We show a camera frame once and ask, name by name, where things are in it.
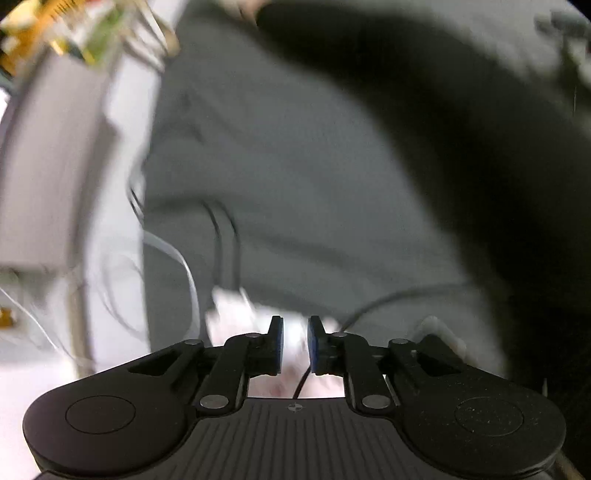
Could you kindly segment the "pink floral garment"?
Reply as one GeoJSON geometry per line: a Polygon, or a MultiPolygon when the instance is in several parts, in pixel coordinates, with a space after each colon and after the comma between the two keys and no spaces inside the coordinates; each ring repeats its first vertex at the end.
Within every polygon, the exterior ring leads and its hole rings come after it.
{"type": "Polygon", "coordinates": [[[263,375],[249,381],[249,396],[260,398],[290,398],[310,365],[308,357],[308,319],[303,314],[281,311],[276,307],[250,301],[245,290],[232,292],[213,290],[214,306],[205,314],[209,340],[221,346],[229,338],[266,333],[273,316],[283,318],[283,358],[280,374],[263,375]]]}

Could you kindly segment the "grey cardboard box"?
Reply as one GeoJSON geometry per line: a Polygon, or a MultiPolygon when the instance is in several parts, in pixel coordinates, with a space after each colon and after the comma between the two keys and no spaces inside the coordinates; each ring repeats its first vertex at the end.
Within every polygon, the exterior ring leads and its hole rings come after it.
{"type": "Polygon", "coordinates": [[[1,120],[2,267],[62,271],[78,260],[114,135],[104,103],[116,64],[45,49],[17,84],[1,120]]]}

